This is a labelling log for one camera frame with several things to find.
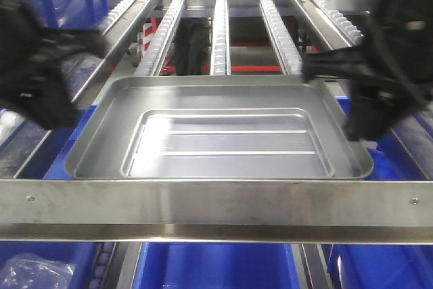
person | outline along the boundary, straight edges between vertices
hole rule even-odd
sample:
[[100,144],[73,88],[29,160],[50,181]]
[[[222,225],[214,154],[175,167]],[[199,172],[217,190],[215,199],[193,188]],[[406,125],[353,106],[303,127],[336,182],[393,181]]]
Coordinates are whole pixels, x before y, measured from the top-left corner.
[[208,18],[182,18],[174,42],[176,74],[202,74],[209,48]]

metal frame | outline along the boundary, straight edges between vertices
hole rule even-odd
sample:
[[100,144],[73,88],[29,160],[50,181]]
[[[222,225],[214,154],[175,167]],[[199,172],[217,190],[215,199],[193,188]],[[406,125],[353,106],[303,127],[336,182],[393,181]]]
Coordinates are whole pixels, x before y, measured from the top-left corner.
[[431,181],[8,179],[0,188],[8,240],[433,243]]
[[[136,0],[107,33],[108,57],[85,60],[68,77],[80,108],[92,103],[158,1]],[[230,0],[234,15],[260,14],[248,9],[251,0],[240,1]],[[309,0],[290,1],[319,48],[348,46]],[[192,15],[209,11],[187,2]],[[286,1],[283,12],[292,11]],[[12,179],[31,175],[24,161],[49,150],[55,134],[27,123],[3,149],[1,239],[433,244],[431,181]]]

bolt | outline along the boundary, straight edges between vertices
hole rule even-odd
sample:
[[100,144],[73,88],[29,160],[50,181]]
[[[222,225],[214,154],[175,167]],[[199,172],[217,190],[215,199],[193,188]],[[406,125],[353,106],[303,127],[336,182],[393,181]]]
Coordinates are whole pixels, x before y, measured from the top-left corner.
[[423,30],[426,28],[426,22],[423,20],[414,20],[412,22],[408,22],[406,24],[407,30]]

metal tray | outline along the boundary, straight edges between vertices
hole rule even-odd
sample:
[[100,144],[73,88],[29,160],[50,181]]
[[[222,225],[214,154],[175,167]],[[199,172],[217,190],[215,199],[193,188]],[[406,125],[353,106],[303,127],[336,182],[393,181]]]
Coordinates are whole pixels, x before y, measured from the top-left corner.
[[85,178],[364,178],[325,84],[299,76],[133,77],[115,82],[66,160]]

metal rail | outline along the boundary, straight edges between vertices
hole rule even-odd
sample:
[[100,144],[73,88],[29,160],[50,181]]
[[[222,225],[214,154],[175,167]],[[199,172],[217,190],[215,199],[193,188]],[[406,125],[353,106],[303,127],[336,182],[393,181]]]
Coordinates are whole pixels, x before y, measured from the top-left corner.
[[433,182],[0,181],[2,240],[433,244]]
[[334,23],[310,0],[289,0],[294,6],[301,25],[319,51],[350,47],[352,44]]
[[361,42],[363,38],[361,31],[358,30],[358,28],[338,10],[332,8],[328,0],[312,0],[312,2],[322,9],[323,13],[334,22],[336,27],[352,43],[352,45]]
[[259,0],[263,21],[283,74],[300,74],[302,59],[272,0]]
[[212,24],[212,52],[210,55],[210,75],[231,74],[229,6],[227,0],[216,0]]
[[141,59],[135,76],[155,76],[160,74],[164,59],[181,21],[184,7],[185,0],[172,0],[150,43],[149,49],[146,50]]

